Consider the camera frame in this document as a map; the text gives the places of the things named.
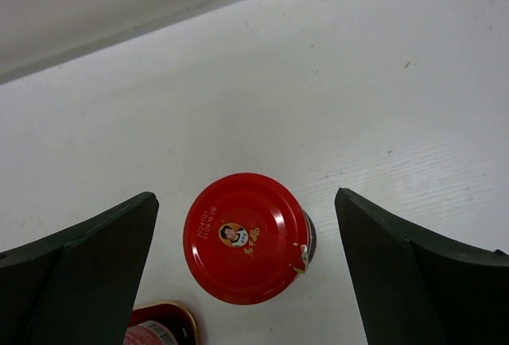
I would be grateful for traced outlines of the silver-lid red-label jar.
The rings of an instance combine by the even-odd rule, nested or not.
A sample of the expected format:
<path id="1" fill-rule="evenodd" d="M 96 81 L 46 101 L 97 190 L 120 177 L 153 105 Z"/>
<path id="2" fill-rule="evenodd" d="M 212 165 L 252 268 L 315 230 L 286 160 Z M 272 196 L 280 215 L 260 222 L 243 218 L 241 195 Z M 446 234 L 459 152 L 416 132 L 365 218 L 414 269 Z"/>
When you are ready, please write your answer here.
<path id="1" fill-rule="evenodd" d="M 157 321 L 148 320 L 127 328 L 123 345 L 177 345 L 174 334 Z"/>

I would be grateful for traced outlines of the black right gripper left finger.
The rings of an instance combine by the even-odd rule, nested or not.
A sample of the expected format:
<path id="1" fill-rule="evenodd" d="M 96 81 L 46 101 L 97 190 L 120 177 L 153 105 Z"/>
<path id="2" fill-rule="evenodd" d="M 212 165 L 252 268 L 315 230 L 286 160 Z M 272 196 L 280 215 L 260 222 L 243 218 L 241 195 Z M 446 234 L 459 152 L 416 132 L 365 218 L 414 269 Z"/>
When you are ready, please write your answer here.
<path id="1" fill-rule="evenodd" d="M 3 344 L 120 344 L 159 203 L 142 192 L 90 219 L 1 253 Z"/>

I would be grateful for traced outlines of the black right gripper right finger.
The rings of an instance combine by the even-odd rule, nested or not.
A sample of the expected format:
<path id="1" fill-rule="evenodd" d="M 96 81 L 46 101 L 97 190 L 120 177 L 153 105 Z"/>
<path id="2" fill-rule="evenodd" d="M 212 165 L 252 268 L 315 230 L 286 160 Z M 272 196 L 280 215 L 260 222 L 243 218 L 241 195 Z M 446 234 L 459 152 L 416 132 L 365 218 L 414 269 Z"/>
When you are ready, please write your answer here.
<path id="1" fill-rule="evenodd" d="M 347 189 L 335 198 L 369 344 L 506 344 L 508 255 L 400 218 Z"/>

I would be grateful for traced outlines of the red-lid chili sauce jar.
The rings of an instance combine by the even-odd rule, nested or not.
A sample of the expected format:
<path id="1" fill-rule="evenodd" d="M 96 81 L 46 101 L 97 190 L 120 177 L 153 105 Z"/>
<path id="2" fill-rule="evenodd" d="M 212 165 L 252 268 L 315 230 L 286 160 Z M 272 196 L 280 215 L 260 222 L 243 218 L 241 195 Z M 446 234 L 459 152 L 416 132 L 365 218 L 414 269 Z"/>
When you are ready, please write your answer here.
<path id="1" fill-rule="evenodd" d="M 206 187 L 183 230 L 188 268 L 229 304 L 268 301 L 305 273 L 317 248 L 313 222 L 276 180 L 241 172 Z"/>

